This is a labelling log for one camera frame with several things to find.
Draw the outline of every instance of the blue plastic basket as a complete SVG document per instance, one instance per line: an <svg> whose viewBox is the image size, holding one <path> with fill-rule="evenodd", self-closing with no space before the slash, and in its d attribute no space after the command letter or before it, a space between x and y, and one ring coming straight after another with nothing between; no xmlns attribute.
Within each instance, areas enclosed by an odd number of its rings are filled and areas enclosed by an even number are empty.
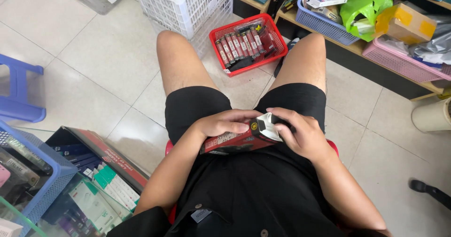
<svg viewBox="0 0 451 237"><path fill-rule="evenodd" d="M31 222L37 223L42 217L42 214L44 214L66 184L76 174L77 168L36 136L21 130L13 129L0 120L0 146L9 147L5 140L10 135L24 144L30 151L42 158L53 168L52 176L50 176L47 182L22 211L22 214ZM20 237L24 237L30 230L30 227L20 219L17 219L15 223L23 226Z"/></svg>
<svg viewBox="0 0 451 237"><path fill-rule="evenodd" d="M347 32L344 26L302 7L301 0L298 0L296 22L346 46L358 41L359 39Z"/></svg>

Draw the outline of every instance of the hand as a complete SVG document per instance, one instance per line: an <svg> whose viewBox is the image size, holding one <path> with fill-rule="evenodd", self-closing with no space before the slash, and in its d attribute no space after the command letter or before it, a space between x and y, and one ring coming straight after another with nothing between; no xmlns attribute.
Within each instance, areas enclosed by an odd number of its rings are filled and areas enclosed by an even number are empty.
<svg viewBox="0 0 451 237"><path fill-rule="evenodd" d="M249 129L249 125L243 122L249 121L262 113L255 110L232 109L215 115L207 116L197 120L193 126L204 136L214 137L225 132L244 133Z"/></svg>
<svg viewBox="0 0 451 237"><path fill-rule="evenodd" d="M267 108L266 111L286 120L296 128L296 132L292 133L284 124L275 125L275 129L295 153L308 158L313 164L335 154L334 149L327 143L318 121L313 117L303 116L281 107Z"/></svg>

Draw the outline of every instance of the red plastic chair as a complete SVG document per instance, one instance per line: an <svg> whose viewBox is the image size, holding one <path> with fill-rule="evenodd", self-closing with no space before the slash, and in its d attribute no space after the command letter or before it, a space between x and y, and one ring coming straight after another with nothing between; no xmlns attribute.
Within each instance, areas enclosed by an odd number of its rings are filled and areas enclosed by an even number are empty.
<svg viewBox="0 0 451 237"><path fill-rule="evenodd" d="M335 143L330 141L329 139L326 139L326 140L329 143L330 147L332 147L335 150L335 152L337 153L337 156L339 156L338 155L338 148L335 145ZM174 145L172 144L172 142L170 140L168 140L168 142L166 143L165 156L168 155L168 153L172 150L173 147L174 147ZM177 208L177 204L174 205L174 207L172 208L171 213L168 216L169 223L171 223L171 224L173 224L174 221L175 221L175 210L176 210L176 208Z"/></svg>

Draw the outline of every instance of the black shirt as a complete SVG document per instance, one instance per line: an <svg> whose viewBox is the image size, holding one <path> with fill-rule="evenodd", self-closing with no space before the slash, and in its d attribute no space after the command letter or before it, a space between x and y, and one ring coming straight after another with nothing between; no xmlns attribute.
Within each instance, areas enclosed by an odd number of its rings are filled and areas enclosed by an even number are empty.
<svg viewBox="0 0 451 237"><path fill-rule="evenodd" d="M191 214L202 209L212 212L196 223ZM345 234L336 227L311 162L271 147L229 156L201 155L177 202L174 224L169 223L161 207L154 207L126 220L107 235L124 236Z"/></svg>

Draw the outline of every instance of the shirt button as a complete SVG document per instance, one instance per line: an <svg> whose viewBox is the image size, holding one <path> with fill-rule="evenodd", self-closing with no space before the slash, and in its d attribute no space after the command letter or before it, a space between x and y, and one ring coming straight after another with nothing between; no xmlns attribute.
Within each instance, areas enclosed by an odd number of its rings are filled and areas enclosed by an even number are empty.
<svg viewBox="0 0 451 237"><path fill-rule="evenodd" d="M261 236L261 237L268 237L268 230L263 229L263 230L260 232L260 236Z"/></svg>

